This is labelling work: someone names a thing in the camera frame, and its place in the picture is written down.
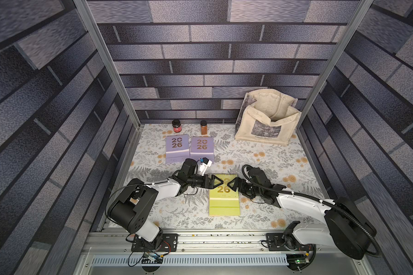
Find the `green 2026 desk calendar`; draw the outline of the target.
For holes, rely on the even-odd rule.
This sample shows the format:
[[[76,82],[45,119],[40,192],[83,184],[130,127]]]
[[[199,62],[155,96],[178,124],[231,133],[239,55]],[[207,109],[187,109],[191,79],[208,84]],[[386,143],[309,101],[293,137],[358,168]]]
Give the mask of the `green 2026 desk calendar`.
[[[234,180],[235,174],[216,174],[224,183],[209,191],[209,216],[230,217],[240,216],[239,193],[228,187],[228,183]]]

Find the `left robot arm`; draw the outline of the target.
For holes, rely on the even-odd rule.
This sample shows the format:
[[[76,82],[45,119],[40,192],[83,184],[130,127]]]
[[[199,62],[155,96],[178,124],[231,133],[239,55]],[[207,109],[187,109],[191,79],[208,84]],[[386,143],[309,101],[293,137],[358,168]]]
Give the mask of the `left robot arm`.
[[[157,201],[183,195],[188,188],[213,190],[224,184],[215,175],[206,175],[212,162],[205,159],[186,159],[182,167],[166,180],[145,183],[138,178],[113,192],[117,197],[107,206],[104,214],[111,222],[146,243],[158,246],[162,242],[162,229],[148,220]]]

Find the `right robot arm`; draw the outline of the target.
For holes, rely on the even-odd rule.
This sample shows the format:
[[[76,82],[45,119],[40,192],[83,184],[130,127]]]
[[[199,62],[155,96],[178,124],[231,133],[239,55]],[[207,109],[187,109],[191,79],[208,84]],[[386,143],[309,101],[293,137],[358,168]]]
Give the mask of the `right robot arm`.
[[[336,247],[346,256],[361,260],[365,255],[379,258],[382,249],[375,236],[374,226],[349,199],[322,199],[295,192],[281,184],[273,184],[258,167],[244,165],[242,178],[227,186],[247,198],[259,197],[265,204],[305,214],[318,224],[292,222],[282,234],[281,245],[290,251],[302,245]]]

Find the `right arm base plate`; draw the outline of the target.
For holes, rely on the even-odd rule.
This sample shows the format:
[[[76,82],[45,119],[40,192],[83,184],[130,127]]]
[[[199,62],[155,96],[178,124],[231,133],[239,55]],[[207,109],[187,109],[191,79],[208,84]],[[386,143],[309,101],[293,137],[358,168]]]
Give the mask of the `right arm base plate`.
[[[313,244],[300,244],[291,234],[286,237],[283,233],[267,233],[266,246],[270,252],[311,252]]]

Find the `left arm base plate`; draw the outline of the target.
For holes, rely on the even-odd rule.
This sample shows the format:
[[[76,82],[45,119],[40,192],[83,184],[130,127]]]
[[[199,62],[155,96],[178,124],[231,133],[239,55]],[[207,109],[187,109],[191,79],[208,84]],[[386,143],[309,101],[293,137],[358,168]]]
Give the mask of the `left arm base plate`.
[[[175,233],[159,234],[157,238],[148,242],[144,238],[135,236],[131,245],[132,252],[164,252],[172,253],[177,251],[179,235]]]

